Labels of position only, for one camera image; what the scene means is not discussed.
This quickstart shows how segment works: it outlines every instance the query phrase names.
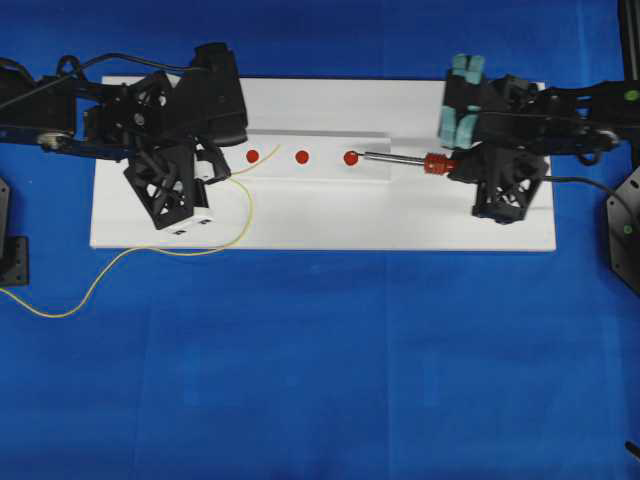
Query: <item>red dot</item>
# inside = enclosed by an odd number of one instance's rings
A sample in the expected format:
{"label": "red dot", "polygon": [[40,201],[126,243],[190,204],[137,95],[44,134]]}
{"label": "red dot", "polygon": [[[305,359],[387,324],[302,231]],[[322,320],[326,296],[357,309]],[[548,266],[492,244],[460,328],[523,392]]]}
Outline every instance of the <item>red dot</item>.
{"label": "red dot", "polygon": [[358,163],[358,154],[353,150],[348,151],[344,154],[344,163],[353,167],[356,163]]}
{"label": "red dot", "polygon": [[256,163],[260,159],[260,154],[256,150],[249,150],[247,152],[247,162]]}
{"label": "red dot", "polygon": [[298,162],[300,165],[304,165],[308,161],[309,161],[308,152],[306,152],[305,150],[300,150],[298,153],[296,153],[296,162]]}

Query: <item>white board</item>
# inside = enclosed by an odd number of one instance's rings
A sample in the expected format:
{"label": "white board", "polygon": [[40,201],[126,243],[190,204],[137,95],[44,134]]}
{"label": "white board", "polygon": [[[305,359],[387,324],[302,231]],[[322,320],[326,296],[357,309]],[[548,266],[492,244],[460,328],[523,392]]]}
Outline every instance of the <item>white board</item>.
{"label": "white board", "polygon": [[[119,84],[133,77],[106,77]],[[236,248],[305,250],[555,250],[551,186],[544,183],[527,219],[497,225],[470,214],[475,186],[427,176],[419,167],[360,160],[345,151],[424,156],[446,152],[436,138],[443,82],[243,78],[249,141],[224,149],[231,169],[248,150],[279,153],[238,176],[255,199],[252,228]],[[296,152],[305,150],[301,165]],[[96,165],[91,246],[206,248],[236,236],[246,218],[243,193],[229,182],[208,187],[214,221],[176,237],[156,231],[122,171]]]}

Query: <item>yellow cable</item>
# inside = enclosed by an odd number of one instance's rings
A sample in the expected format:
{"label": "yellow cable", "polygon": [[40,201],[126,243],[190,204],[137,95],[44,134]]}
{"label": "yellow cable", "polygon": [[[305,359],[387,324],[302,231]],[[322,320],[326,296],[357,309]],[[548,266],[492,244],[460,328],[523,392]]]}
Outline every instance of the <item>yellow cable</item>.
{"label": "yellow cable", "polygon": [[[274,150],[274,152],[272,152],[272,155],[267,156],[264,160],[267,160],[268,158],[273,156],[273,154],[275,154],[275,152],[277,152],[277,148]],[[251,226],[251,223],[253,221],[254,203],[253,203],[253,197],[251,196],[251,192],[247,189],[247,187],[245,187],[243,184],[241,184],[237,180],[234,180],[233,178],[230,178],[229,181],[231,181],[232,183],[234,183],[235,185],[240,187],[240,189],[247,195],[247,199],[248,199],[248,202],[249,202],[249,213],[247,215],[247,221],[244,224],[244,227],[242,228],[240,233],[236,236],[236,238],[234,238],[233,240],[231,240],[228,243],[225,243],[224,245],[220,245],[219,247],[216,247],[216,248],[211,249],[211,250],[205,250],[205,251],[202,251],[202,252],[193,252],[193,253],[179,253],[179,252],[172,252],[170,250],[163,250],[161,248],[151,248],[151,247],[130,248],[129,250],[125,250],[124,252],[121,252],[120,254],[118,254],[113,260],[111,260],[111,262],[109,262],[109,264],[106,267],[104,267],[102,269],[100,274],[96,277],[96,279],[93,281],[93,283],[91,284],[91,286],[87,290],[87,293],[83,297],[82,301],[78,304],[78,306],[73,308],[73,309],[71,309],[71,310],[69,310],[68,312],[65,312],[65,313],[52,314],[52,313],[47,313],[47,312],[43,312],[41,310],[38,310],[37,308],[33,307],[32,305],[30,305],[29,303],[27,303],[26,301],[24,301],[23,299],[18,297],[15,293],[13,293],[13,292],[11,292],[9,290],[6,290],[4,288],[0,288],[0,293],[4,293],[9,298],[11,298],[16,303],[18,303],[20,306],[22,306],[26,310],[30,311],[31,313],[33,313],[34,315],[37,315],[39,317],[43,317],[43,318],[67,318],[67,317],[70,317],[71,315],[77,313],[82,307],[84,307],[87,304],[87,302],[89,301],[89,299],[93,295],[94,290],[96,289],[96,287],[98,286],[98,284],[100,283],[102,278],[109,272],[109,270],[111,270],[120,260],[122,260],[127,255],[130,255],[130,254],[132,254],[134,252],[140,252],[140,251],[145,251],[145,250],[146,251],[151,251],[151,252],[156,252],[156,253],[161,253],[163,255],[170,255],[172,257],[199,257],[199,256],[203,256],[203,255],[211,255],[212,253],[221,252],[221,251],[223,251],[223,250],[235,245],[240,240],[242,240],[244,238],[244,236],[246,235],[246,233],[249,231],[249,227]]]}

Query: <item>blue cloth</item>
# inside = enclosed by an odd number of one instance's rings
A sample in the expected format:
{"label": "blue cloth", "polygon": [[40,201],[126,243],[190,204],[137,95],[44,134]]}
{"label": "blue cloth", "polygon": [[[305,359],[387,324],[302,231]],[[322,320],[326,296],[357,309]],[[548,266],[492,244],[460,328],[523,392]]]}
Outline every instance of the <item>blue cloth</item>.
{"label": "blue cloth", "polygon": [[[613,1],[2,4],[1,55],[37,77],[209,41],[243,75],[443,78],[459,52],[559,87],[623,75]],[[629,165],[623,147],[554,173],[616,185]],[[0,146],[31,240],[19,291],[54,311],[114,254],[88,247],[93,170]],[[640,301],[607,267],[603,194],[554,194],[551,254],[143,253],[70,319],[0,298],[0,478],[637,478]]]}

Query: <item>metal mount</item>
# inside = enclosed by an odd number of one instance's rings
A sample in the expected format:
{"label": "metal mount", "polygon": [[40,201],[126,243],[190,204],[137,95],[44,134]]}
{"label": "metal mount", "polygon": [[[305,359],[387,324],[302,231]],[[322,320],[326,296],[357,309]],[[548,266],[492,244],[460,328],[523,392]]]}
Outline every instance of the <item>metal mount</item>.
{"label": "metal mount", "polygon": [[[640,219],[640,167],[618,187],[620,195]],[[640,232],[632,226],[629,214],[613,197],[607,200],[611,268],[640,295]]]}
{"label": "metal mount", "polygon": [[0,287],[29,284],[27,237],[7,237],[11,189],[0,179]]}

